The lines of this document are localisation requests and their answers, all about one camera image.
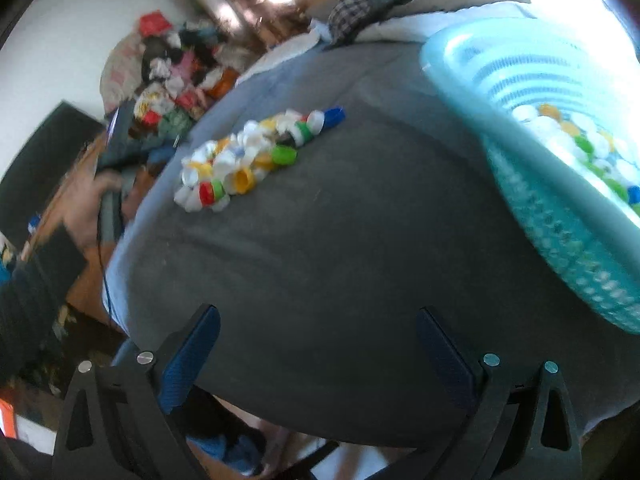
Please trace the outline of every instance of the hand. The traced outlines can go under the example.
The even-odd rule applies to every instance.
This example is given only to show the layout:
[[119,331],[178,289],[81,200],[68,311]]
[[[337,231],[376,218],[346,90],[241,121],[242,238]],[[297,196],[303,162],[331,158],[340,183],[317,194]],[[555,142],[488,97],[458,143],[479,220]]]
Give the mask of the hand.
[[122,179],[113,171],[98,174],[95,179],[91,172],[81,171],[76,176],[62,222],[78,249],[94,246],[98,238],[98,213],[100,200],[108,190],[119,190]]

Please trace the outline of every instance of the white wall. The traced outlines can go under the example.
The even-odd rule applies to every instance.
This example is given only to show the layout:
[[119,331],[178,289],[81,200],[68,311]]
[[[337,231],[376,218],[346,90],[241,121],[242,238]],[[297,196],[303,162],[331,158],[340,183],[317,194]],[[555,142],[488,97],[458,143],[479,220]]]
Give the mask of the white wall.
[[96,118],[100,75],[138,18],[160,9],[172,23],[190,0],[35,0],[0,50],[0,175],[61,100]]

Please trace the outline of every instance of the finger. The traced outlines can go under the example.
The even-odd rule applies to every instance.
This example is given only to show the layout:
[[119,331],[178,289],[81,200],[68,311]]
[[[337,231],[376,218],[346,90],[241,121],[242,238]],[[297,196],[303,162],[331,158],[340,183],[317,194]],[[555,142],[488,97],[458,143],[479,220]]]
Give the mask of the finger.
[[104,171],[94,180],[94,190],[102,195],[108,190],[117,191],[122,187],[122,177],[114,171]]

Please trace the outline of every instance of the black sleeve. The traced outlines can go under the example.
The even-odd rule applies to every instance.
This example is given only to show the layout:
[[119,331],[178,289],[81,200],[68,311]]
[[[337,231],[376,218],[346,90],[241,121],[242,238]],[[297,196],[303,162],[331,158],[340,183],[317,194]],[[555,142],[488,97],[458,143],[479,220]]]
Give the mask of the black sleeve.
[[0,384],[35,356],[85,265],[60,227],[0,287]]

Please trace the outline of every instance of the blue bottle cap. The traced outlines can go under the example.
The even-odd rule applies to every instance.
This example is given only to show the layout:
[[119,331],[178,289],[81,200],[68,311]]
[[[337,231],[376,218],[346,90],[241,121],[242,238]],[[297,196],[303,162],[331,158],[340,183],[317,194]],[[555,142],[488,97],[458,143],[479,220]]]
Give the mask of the blue bottle cap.
[[640,187],[631,186],[627,191],[629,193],[629,203],[631,205],[640,203]]
[[322,130],[329,130],[330,128],[333,128],[334,126],[337,126],[338,124],[340,124],[344,119],[345,119],[346,115],[344,113],[344,109],[343,108],[331,108],[327,111],[324,112],[324,127],[322,128]]

